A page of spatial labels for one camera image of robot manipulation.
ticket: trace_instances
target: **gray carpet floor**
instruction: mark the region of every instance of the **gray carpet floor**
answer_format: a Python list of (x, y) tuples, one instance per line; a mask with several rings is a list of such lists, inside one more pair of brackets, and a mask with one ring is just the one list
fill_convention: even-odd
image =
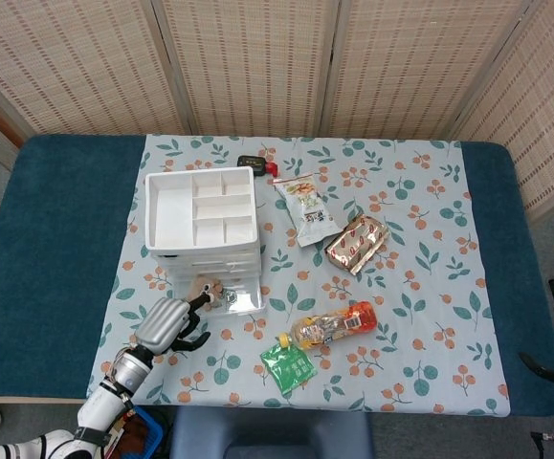
[[(8, 178), (8, 171), (0, 166), (0, 200)], [(546, 285), (546, 280), (554, 278), (554, 215), (531, 230)], [(554, 312), (548, 289), (547, 296)], [(27, 441), (56, 428), (74, 429), (77, 409), (74, 405), (2, 404), (0, 444)], [(537, 458), (530, 430), (554, 433), (554, 416), (493, 419), (373, 414), (371, 420), (377, 458)], [(545, 458), (554, 458), (553, 444), (545, 445)]]

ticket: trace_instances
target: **orange berry pattern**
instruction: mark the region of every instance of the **orange berry pattern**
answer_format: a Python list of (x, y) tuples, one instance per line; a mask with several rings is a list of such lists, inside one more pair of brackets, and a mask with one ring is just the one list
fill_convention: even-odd
[[(137, 344), (157, 300), (188, 295), (168, 260), (158, 266), (144, 246), (145, 174), (235, 166), (244, 154), (277, 163), (283, 178), (313, 174), (339, 225), (363, 212), (388, 226), (388, 239), (351, 275), (329, 263), (330, 237), (301, 248), (273, 178), (255, 179), (265, 311), (216, 318), (218, 307), (203, 308), (186, 340), (209, 340), (157, 356), (138, 403), (508, 413), (461, 149), (441, 141), (147, 136), (90, 392), (117, 352)], [(259, 354), (295, 321), (362, 300), (378, 326), (307, 351), (317, 374), (281, 394)]]

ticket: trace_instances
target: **robotic hand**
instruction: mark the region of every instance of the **robotic hand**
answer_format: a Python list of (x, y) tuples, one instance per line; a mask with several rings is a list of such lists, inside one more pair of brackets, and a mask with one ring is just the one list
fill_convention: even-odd
[(168, 349), (194, 351), (207, 342), (210, 332), (194, 341), (182, 339), (198, 326), (196, 311), (212, 302), (210, 284), (189, 302), (160, 299), (136, 331), (136, 345), (118, 353), (110, 372), (78, 411), (75, 433), (55, 430), (27, 443), (0, 446), (0, 459), (92, 459), (108, 443), (113, 423), (134, 407), (131, 398), (151, 371), (153, 358)]

